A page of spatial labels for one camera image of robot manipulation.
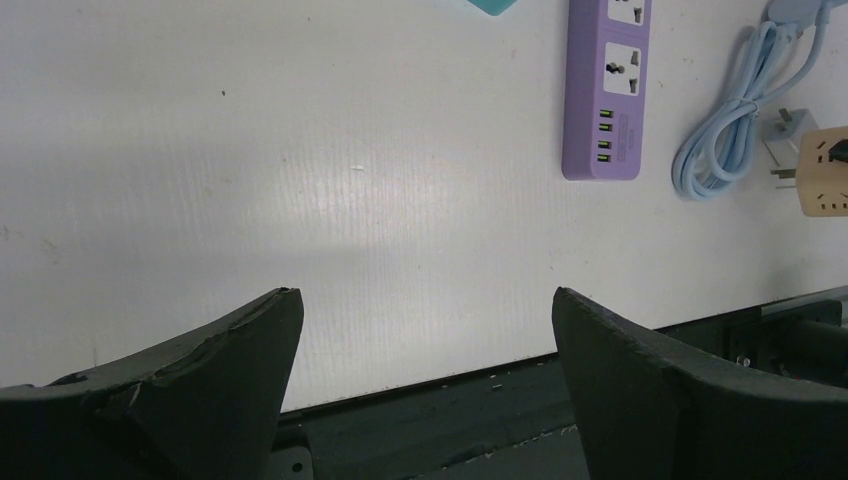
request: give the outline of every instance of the white table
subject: white table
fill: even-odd
[[[0,383],[277,286],[306,304],[291,409],[551,352],[559,285],[648,327],[844,285],[848,220],[804,218],[764,148],[731,195],[671,186],[764,4],[655,0],[641,176],[571,183],[564,1],[7,0]],[[833,26],[784,102],[823,127],[848,123]]]

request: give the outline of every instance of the wooden power adapter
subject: wooden power adapter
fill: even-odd
[[[804,215],[848,216],[848,127],[804,135],[795,186]]]

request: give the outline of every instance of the teal object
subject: teal object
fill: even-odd
[[[489,15],[497,16],[500,15],[509,8],[516,0],[468,0],[480,7],[480,10],[488,13]]]

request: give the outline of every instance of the purple power strip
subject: purple power strip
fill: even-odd
[[[651,0],[571,0],[562,172],[633,180],[642,164]]]

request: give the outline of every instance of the white surface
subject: white surface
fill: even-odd
[[[0,382],[277,286],[306,303],[297,408],[551,352],[559,285],[660,327],[848,284],[848,221],[802,217],[764,147],[732,195],[672,190],[764,3],[655,2],[641,176],[592,184],[559,170],[567,2],[6,0]],[[785,102],[822,127],[848,123],[833,27]]]

